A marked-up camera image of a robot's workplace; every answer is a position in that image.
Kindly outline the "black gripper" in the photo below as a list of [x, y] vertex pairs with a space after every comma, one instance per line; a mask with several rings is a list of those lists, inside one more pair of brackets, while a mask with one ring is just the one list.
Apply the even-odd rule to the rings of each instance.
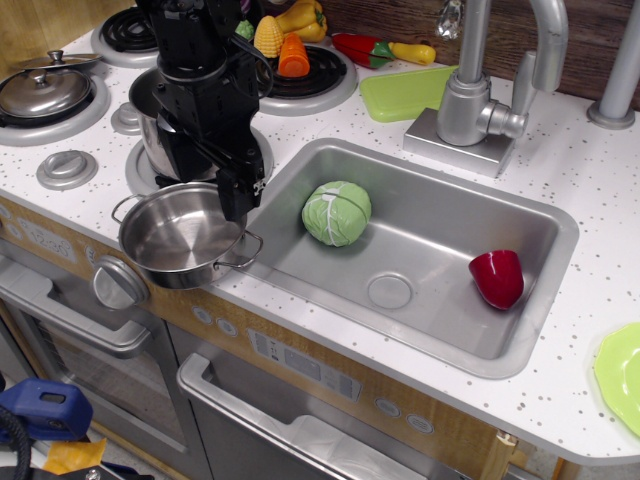
[[177, 181], [195, 180], [198, 149], [220, 169], [216, 183], [225, 219], [240, 220], [260, 206], [264, 189], [263, 155], [251, 131], [259, 109], [256, 59], [235, 50], [214, 70], [172, 68], [164, 59], [158, 60], [158, 70], [165, 91], [156, 98], [178, 126], [162, 113], [156, 118], [166, 157], [162, 174]]

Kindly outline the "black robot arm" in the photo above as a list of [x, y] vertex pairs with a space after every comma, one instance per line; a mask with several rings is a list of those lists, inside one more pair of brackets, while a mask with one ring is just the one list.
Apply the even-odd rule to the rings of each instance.
[[266, 169], [251, 122], [263, 55], [237, 34], [237, 1], [141, 1], [159, 49], [158, 138], [179, 182], [214, 180], [224, 216], [259, 206]]

